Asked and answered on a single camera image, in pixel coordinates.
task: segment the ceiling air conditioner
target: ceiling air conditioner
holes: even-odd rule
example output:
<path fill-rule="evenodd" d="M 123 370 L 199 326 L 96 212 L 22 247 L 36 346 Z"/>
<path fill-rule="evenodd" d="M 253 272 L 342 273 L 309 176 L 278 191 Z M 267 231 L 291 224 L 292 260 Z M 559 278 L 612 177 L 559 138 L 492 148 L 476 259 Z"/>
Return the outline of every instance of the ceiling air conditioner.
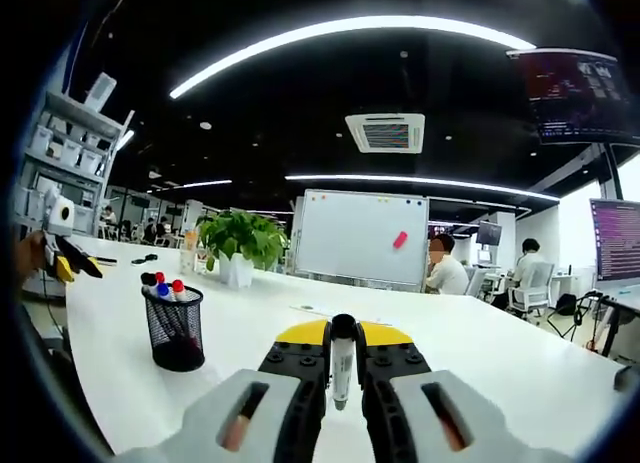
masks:
<path fill-rule="evenodd" d="M 350 115 L 345 121 L 362 153 L 422 153 L 424 115 Z"/>

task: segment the whiteboard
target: whiteboard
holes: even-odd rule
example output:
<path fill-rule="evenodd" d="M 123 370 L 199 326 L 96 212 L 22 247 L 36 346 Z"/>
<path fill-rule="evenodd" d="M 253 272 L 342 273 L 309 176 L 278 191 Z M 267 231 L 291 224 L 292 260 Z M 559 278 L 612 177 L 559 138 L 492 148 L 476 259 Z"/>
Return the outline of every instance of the whiteboard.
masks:
<path fill-rule="evenodd" d="M 428 222 L 421 196 L 306 190 L 296 271 L 421 285 Z"/>

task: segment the white shirt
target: white shirt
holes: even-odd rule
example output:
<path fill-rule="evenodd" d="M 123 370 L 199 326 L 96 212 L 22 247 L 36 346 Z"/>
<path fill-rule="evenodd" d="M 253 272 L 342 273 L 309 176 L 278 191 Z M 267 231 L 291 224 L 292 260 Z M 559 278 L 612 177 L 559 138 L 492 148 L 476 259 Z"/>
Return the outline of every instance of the white shirt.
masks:
<path fill-rule="evenodd" d="M 544 263 L 544 258 L 538 253 L 526 253 L 516 266 L 516 271 L 513 274 L 513 281 L 529 281 L 531 278 L 531 272 L 533 271 L 533 265 L 535 263 Z"/>
<path fill-rule="evenodd" d="M 444 255 L 427 278 L 427 286 L 443 295 L 464 295 L 469 286 L 469 277 L 464 266 L 451 255 Z"/>
<path fill-rule="evenodd" d="M 107 221 L 109 223 L 116 223 L 116 214 L 112 211 L 109 215 L 107 215 L 106 213 L 102 214 L 102 219 L 104 221 Z"/>

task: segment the white table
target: white table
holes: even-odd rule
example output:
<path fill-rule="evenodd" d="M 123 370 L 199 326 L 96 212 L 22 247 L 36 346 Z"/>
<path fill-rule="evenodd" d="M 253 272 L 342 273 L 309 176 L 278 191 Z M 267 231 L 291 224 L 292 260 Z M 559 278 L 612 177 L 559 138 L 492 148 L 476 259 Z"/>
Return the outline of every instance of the white table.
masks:
<path fill-rule="evenodd" d="M 573 293 L 572 285 L 578 277 L 575 275 L 553 275 L 551 277 L 551 303 L 549 306 L 555 308 L 558 299 L 565 293 Z"/>
<path fill-rule="evenodd" d="M 178 277 L 178 251 L 74 240 L 91 254 L 118 259 L 116 267 L 105 267 L 102 280 L 79 276 L 67 295 L 78 376 L 116 453 L 170 436 L 180 428 L 185 408 L 221 378 L 257 368 L 278 333 L 319 318 L 291 308 L 300 304 L 362 320 L 379 317 L 407 332 L 433 370 L 451 370 L 493 401 L 510 431 L 534 447 L 577 455 L 623 399 L 613 390 L 620 365 L 474 298 L 355 288 L 261 271 L 251 288 L 240 291 L 204 277 L 184 279 L 205 295 L 206 362 L 191 373 L 171 373 L 151 359 L 139 275 L 162 270 L 168 279 Z M 158 261 L 130 265 L 149 252 Z M 345 411 L 328 401 L 316 461 L 373 461 L 356 380 Z"/>

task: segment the person's hair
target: person's hair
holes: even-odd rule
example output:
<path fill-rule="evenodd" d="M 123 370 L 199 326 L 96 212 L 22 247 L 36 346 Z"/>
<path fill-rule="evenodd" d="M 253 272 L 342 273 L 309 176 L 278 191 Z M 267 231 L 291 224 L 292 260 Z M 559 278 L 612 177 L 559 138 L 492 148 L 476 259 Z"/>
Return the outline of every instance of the person's hair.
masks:
<path fill-rule="evenodd" d="M 533 238 L 527 238 L 522 242 L 522 252 L 526 253 L 528 251 L 538 251 L 540 249 L 540 243 L 538 243 Z"/>
<path fill-rule="evenodd" d="M 433 240 L 440 240 L 444 251 L 446 251 L 447 253 L 451 253 L 453 251 L 453 247 L 456 246 L 456 240 L 454 240 L 451 235 L 447 235 L 446 233 L 437 234 L 431 241 Z"/>

